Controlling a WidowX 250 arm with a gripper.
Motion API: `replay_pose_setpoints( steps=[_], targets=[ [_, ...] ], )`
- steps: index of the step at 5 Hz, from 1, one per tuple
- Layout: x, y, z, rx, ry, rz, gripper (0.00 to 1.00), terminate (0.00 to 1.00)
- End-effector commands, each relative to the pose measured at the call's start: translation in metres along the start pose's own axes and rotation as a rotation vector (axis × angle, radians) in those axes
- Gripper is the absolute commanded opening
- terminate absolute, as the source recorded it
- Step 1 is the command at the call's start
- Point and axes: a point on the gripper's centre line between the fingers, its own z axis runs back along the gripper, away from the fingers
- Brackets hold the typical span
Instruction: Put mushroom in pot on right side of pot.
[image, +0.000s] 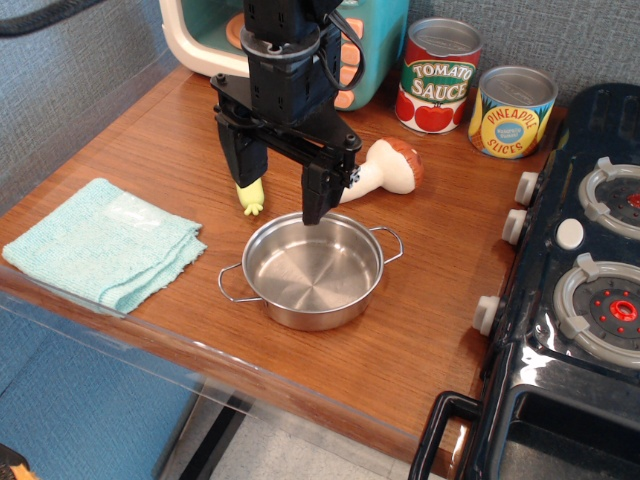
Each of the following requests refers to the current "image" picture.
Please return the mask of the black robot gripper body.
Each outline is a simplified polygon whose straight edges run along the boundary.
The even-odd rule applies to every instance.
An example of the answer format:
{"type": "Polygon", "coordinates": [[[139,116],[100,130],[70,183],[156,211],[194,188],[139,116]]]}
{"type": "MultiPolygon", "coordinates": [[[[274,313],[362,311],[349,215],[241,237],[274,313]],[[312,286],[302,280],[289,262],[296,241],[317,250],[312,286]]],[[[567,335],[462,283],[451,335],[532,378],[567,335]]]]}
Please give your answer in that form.
{"type": "Polygon", "coordinates": [[[218,94],[217,115],[253,126],[256,137],[304,168],[317,164],[339,173],[344,188],[355,173],[362,142],[340,118],[334,101],[339,80],[341,31],[315,25],[301,38],[269,41],[241,31],[249,75],[218,73],[211,86],[218,94]]]}

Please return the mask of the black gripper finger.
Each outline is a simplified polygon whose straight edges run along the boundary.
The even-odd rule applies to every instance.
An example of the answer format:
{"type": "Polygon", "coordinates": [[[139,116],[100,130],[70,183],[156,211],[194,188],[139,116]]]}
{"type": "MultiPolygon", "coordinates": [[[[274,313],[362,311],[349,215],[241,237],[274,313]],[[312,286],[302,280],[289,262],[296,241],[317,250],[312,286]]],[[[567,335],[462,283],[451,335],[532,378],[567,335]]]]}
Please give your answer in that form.
{"type": "Polygon", "coordinates": [[[343,188],[339,173],[317,164],[305,166],[302,174],[303,223],[317,225],[338,205],[343,188]]]}
{"type": "Polygon", "coordinates": [[[246,188],[267,171],[266,144],[256,137],[253,126],[235,123],[227,115],[217,115],[216,121],[230,174],[240,188],[246,188]]]}

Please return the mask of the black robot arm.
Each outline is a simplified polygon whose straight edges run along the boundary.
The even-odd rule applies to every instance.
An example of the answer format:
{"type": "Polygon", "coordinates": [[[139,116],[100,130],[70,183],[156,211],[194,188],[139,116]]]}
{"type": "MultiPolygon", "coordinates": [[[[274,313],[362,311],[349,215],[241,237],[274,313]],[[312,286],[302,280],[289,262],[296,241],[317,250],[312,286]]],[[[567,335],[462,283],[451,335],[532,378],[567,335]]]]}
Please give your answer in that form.
{"type": "Polygon", "coordinates": [[[360,42],[336,1],[246,1],[240,43],[248,77],[219,73],[211,85],[219,140],[233,180],[247,187],[274,150],[302,168],[302,220],[316,225],[335,208],[359,170],[360,137],[334,102],[364,75],[340,80],[342,40],[360,42]]]}

